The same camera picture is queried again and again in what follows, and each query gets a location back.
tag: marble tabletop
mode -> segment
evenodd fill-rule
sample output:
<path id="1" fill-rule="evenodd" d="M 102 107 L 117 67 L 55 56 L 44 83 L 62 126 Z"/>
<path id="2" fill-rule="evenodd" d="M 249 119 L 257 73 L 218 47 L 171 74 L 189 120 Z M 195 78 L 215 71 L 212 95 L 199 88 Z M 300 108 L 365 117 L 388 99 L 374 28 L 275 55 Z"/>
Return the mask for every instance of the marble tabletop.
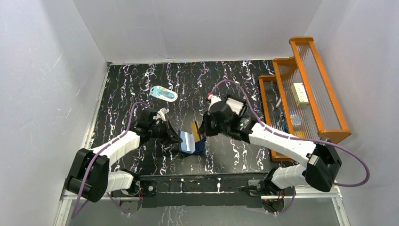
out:
<path id="1" fill-rule="evenodd" d="M 136 101 L 154 110 L 167 108 L 166 116 L 174 129 L 191 132 L 194 120 L 202 122 L 207 107 L 204 98 L 223 79 L 241 85 L 263 119 L 258 77 L 273 73 L 270 60 L 111 65 L 91 147 L 100 146 L 125 129 L 130 107 Z M 150 96 L 149 90 L 156 85 L 173 90 L 178 99 L 167 102 Z M 216 90 L 221 97 L 227 93 L 243 97 L 232 84 L 222 84 Z M 141 109 L 135 109 L 135 116 Z M 112 170 L 128 169 L 140 175 L 212 174 L 268 172 L 279 165 L 282 163 L 271 162 L 267 148 L 218 135 L 208 137 L 206 151 L 199 155 L 184 155 L 178 145 L 165 146 L 150 140 L 118 160 Z"/>

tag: wooden rack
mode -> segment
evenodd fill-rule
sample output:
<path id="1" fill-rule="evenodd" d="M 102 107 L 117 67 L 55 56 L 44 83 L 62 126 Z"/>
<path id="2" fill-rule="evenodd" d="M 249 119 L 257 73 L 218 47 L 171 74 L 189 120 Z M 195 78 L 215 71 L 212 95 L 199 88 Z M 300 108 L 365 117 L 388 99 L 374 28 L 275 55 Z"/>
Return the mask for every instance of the wooden rack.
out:
<path id="1" fill-rule="evenodd" d="M 327 138 L 339 143 L 347 138 L 348 129 L 341 108 L 331 87 L 326 70 L 312 37 L 293 37 L 289 40 L 293 57 L 276 58 L 272 61 L 275 76 L 260 76 L 265 121 L 268 125 L 281 129 L 281 123 L 273 122 L 268 108 L 270 98 L 266 94 L 268 82 L 277 84 L 282 109 L 286 118 L 288 132 L 297 137 L 313 139 Z M 297 106 L 291 91 L 293 83 L 303 83 L 309 105 Z M 291 159 L 271 150 L 273 161 L 290 161 Z"/>

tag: white wall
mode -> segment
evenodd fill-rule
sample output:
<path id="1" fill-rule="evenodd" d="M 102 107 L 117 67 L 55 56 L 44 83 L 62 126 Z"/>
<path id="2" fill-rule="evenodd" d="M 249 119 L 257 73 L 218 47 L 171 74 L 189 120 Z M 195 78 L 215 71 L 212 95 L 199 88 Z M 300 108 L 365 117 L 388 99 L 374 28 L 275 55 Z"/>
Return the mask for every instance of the white wall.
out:
<path id="1" fill-rule="evenodd" d="M 369 183 L 343 188 L 351 225 L 397 225 L 399 2 L 324 0 L 306 35 L 313 36 L 353 134 L 342 142 L 371 170 Z M 364 178 L 342 155 L 338 181 Z"/>
<path id="2" fill-rule="evenodd" d="M 0 1 L 0 225 L 53 225 L 105 72 L 71 0 Z"/>
<path id="3" fill-rule="evenodd" d="M 74 0 L 114 63 L 272 59 L 292 55 L 322 0 Z"/>

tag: wooden frame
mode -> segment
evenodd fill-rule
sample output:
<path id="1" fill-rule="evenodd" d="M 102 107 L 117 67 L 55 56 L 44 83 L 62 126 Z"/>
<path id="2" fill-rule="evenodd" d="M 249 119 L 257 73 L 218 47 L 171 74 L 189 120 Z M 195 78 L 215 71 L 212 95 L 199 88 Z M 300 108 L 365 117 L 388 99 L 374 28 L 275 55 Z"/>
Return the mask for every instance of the wooden frame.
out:
<path id="1" fill-rule="evenodd" d="M 268 108 L 267 108 L 266 93 L 264 90 L 263 83 L 265 81 L 277 82 L 284 114 L 290 115 L 282 80 L 285 79 L 286 77 L 290 76 L 295 70 L 298 70 L 299 74 L 302 78 L 302 82 L 303 82 L 303 86 L 305 88 L 306 94 L 308 96 L 309 106 L 311 108 L 311 111 L 313 114 L 313 119 L 314 119 L 314 122 L 316 125 L 316 129 L 318 131 L 317 135 L 319 137 L 328 138 L 333 143 L 341 142 L 342 140 L 344 140 L 351 134 L 351 131 L 349 130 L 348 125 L 346 124 L 345 118 L 342 114 L 342 110 L 338 104 L 338 101 L 337 101 L 335 93 L 332 89 L 331 83 L 328 79 L 327 72 L 324 68 L 322 61 L 321 61 L 319 53 L 317 52 L 316 45 L 314 44 L 313 38 L 312 37 L 293 37 L 289 40 L 289 44 L 291 45 L 294 56 L 289 57 L 289 58 L 273 59 L 272 64 L 274 67 L 275 76 L 263 75 L 263 76 L 259 77 L 259 86 L 260 86 L 260 92 L 261 92 L 262 103 L 263 103 L 263 111 L 265 114 L 266 123 L 268 125 L 271 125 L 270 115 L 269 115 Z M 324 128 L 323 121 L 322 121 L 322 118 L 320 117 L 319 109 L 317 108 L 316 100 L 313 95 L 308 77 L 306 75 L 306 70 L 303 65 L 303 61 L 301 59 L 301 57 L 303 57 L 303 53 L 301 55 L 301 53 L 299 52 L 298 45 L 308 46 L 310 48 L 312 55 L 314 57 L 315 63 L 317 65 L 317 68 L 319 70 L 320 76 L 321 76 L 324 86 L 326 88 L 329 100 L 331 101 L 332 108 L 335 111 L 336 119 L 337 119 L 341 129 L 325 129 Z M 287 121 L 288 132 L 290 134 L 295 134 L 295 131 L 292 126 L 291 118 L 286 117 L 286 121 Z M 291 161 L 291 159 L 286 156 L 277 155 L 277 153 L 274 150 L 271 150 L 271 159 L 273 161 Z"/>

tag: table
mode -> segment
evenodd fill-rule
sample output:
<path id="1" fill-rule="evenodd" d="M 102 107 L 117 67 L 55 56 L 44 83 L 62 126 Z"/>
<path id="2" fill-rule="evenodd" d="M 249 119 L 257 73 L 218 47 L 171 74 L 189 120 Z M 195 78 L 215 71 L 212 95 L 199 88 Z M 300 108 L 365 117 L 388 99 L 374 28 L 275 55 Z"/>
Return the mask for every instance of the table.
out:
<path id="1" fill-rule="evenodd" d="M 167 117 L 175 130 L 191 132 L 190 124 L 194 120 L 202 122 L 207 107 L 205 97 L 223 79 L 240 84 L 263 119 L 258 77 L 269 74 L 273 74 L 270 60 L 111 65 L 91 147 L 100 146 L 121 133 L 126 127 L 130 107 L 136 101 L 144 101 L 154 110 L 167 108 Z M 155 85 L 173 90 L 179 95 L 178 99 L 166 102 L 150 96 L 149 90 Z M 216 91 L 221 97 L 227 93 L 243 96 L 232 84 L 222 84 Z M 208 137 L 206 147 L 207 150 L 199 155 L 184 155 L 177 145 L 164 146 L 150 140 L 117 161 L 112 171 L 128 169 L 140 175 L 246 173 L 268 172 L 284 164 L 271 162 L 267 148 L 223 135 Z"/>

